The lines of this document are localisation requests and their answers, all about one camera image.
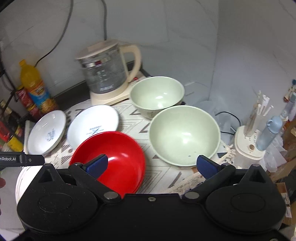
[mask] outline human hand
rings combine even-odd
[[[4,187],[6,184],[6,181],[0,177],[0,188]]]

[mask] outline blue bottle cap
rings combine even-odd
[[[273,116],[270,120],[266,122],[268,130],[272,134],[278,134],[283,126],[283,122],[281,121],[281,118],[278,116]]]
[[[291,94],[290,101],[291,101],[292,103],[295,103],[295,102],[296,102],[296,93],[295,93],[295,92],[293,92],[293,93]]]

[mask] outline yellow bottle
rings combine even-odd
[[[45,87],[39,71],[32,65],[27,64],[24,59],[20,62],[20,66],[22,68],[20,73],[21,82],[39,110],[44,114],[57,110],[58,106]]]

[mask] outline white marble tile wall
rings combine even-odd
[[[278,115],[296,78],[295,40],[293,0],[220,0],[210,99],[245,121],[261,90],[275,107],[268,117]]]
[[[74,0],[68,30],[60,45],[38,65],[56,95],[84,80],[77,52],[103,39],[100,0]],[[218,29],[218,0],[106,0],[108,38],[140,46],[144,68],[176,78],[185,100],[208,99]],[[16,84],[19,61],[34,64],[58,40],[70,0],[15,0],[0,13],[3,59]],[[24,113],[19,104],[13,107]]]

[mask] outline glass kettle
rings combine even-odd
[[[132,52],[135,63],[128,73],[123,53]],[[106,40],[83,49],[79,60],[86,83],[101,100],[113,98],[127,88],[141,66],[141,52],[136,45],[119,45],[117,40]]]

